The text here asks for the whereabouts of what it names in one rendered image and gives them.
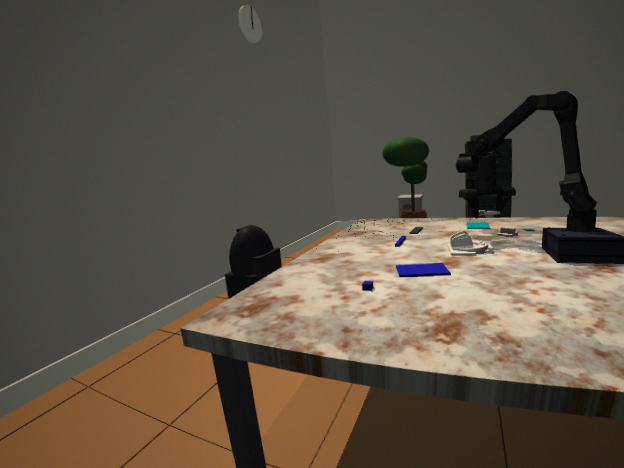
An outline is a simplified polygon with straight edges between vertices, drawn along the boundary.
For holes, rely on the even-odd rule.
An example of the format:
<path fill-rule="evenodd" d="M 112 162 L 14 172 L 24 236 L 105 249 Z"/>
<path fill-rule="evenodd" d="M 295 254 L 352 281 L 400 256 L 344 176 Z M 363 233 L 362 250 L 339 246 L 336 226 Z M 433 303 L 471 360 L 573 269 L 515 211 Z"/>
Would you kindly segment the blue flat plate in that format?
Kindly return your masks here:
<path fill-rule="evenodd" d="M 400 277 L 450 276 L 443 263 L 422 263 L 396 265 Z"/>

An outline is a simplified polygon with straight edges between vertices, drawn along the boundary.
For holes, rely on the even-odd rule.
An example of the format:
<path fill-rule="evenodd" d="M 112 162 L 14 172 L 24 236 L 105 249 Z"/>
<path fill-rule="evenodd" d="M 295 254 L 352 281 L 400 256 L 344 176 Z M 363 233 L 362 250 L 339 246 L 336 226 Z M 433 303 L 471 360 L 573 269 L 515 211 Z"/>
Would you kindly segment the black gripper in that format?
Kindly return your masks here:
<path fill-rule="evenodd" d="M 478 178 L 478 190 L 462 189 L 459 192 L 459 197 L 464 198 L 470 203 L 475 219 L 478 219 L 480 206 L 480 201 L 477 199 L 477 196 L 497 194 L 497 196 L 494 196 L 496 199 L 496 210 L 500 211 L 500 213 L 508 201 L 508 198 L 511 199 L 511 197 L 508 196 L 516 196 L 516 189 L 514 187 L 496 187 L 496 178 L 499 178 L 496 172 L 479 172 L 476 178 Z M 484 190 L 485 192 L 483 192 Z"/>

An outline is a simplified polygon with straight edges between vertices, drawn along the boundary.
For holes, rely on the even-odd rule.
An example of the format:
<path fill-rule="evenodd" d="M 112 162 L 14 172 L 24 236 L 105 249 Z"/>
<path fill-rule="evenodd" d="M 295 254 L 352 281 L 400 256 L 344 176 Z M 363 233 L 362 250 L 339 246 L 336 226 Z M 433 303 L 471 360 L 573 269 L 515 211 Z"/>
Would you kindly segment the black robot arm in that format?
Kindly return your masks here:
<path fill-rule="evenodd" d="M 500 124 L 479 135 L 471 152 L 459 154 L 456 160 L 457 171 L 459 173 L 476 170 L 482 173 L 496 171 L 496 157 L 502 158 L 503 156 L 495 150 L 505 140 L 505 137 L 537 109 L 553 111 L 560 125 L 565 163 L 565 179 L 559 181 L 560 195 L 570 206 L 566 230 L 598 232 L 595 230 L 597 210 L 594 209 L 597 202 L 589 195 L 588 186 L 581 171 L 575 123 L 578 114 L 577 102 L 576 97 L 568 91 L 529 96 Z"/>

